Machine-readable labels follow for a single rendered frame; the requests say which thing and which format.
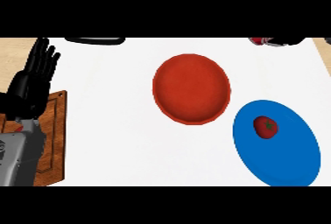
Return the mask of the red and black appliance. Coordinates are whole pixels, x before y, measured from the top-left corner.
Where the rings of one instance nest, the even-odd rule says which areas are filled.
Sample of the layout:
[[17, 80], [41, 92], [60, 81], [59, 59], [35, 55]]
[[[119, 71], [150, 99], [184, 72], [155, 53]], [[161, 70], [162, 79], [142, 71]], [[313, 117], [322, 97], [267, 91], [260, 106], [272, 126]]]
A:
[[257, 46], [294, 46], [303, 42], [304, 38], [249, 38]]

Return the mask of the black curved object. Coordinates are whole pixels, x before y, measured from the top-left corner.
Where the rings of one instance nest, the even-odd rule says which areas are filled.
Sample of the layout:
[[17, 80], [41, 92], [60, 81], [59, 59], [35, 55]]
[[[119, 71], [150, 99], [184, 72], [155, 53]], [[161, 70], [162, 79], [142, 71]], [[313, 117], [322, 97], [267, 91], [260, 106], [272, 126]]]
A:
[[113, 46], [124, 42], [124, 38], [66, 38], [66, 41], [90, 45]]

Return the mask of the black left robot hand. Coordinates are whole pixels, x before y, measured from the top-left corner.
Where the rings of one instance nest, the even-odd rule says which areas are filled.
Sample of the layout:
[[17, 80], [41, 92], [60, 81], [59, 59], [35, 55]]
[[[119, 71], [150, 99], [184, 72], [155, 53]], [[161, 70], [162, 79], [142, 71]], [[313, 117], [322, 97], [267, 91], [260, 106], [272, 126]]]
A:
[[14, 74], [7, 91], [0, 93], [0, 114], [7, 121], [37, 119], [43, 115], [59, 57], [48, 39], [38, 38], [25, 68]]

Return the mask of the red bowl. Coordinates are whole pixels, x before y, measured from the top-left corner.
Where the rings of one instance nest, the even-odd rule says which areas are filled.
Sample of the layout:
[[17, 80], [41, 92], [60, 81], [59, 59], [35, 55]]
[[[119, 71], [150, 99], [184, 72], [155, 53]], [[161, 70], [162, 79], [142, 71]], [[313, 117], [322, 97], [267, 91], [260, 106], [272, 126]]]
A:
[[167, 59], [152, 78], [152, 95], [162, 114], [184, 125], [204, 125], [223, 114], [230, 82], [217, 63], [198, 54]]

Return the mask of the red can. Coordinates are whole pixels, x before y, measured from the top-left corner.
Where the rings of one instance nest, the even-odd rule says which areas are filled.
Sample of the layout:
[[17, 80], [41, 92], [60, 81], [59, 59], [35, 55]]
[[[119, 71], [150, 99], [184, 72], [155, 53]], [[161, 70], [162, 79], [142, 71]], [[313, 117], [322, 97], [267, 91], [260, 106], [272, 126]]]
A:
[[277, 124], [274, 120], [266, 116], [258, 116], [254, 118], [252, 128], [261, 139], [270, 139], [277, 133]]

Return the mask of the brown wooden cutting board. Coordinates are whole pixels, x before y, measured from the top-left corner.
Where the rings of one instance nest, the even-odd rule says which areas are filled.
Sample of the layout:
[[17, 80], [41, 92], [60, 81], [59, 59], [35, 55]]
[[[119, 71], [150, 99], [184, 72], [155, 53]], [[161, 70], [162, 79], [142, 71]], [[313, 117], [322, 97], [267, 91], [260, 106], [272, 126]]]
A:
[[[34, 186], [48, 186], [65, 179], [66, 105], [68, 92], [53, 93], [47, 99], [45, 112], [37, 119], [45, 142], [35, 168]], [[20, 120], [7, 121], [0, 114], [0, 134], [20, 132], [22, 129]]]

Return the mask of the blue plate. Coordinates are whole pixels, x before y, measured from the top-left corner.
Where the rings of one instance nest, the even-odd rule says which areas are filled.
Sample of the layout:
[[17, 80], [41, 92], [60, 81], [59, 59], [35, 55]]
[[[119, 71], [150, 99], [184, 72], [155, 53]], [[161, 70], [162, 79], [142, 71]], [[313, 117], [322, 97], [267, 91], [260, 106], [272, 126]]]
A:
[[[277, 129], [269, 139], [258, 137], [254, 120], [266, 116]], [[269, 186], [308, 186], [320, 168], [316, 136], [300, 115], [280, 103], [251, 101], [238, 111], [232, 139], [241, 160]]]

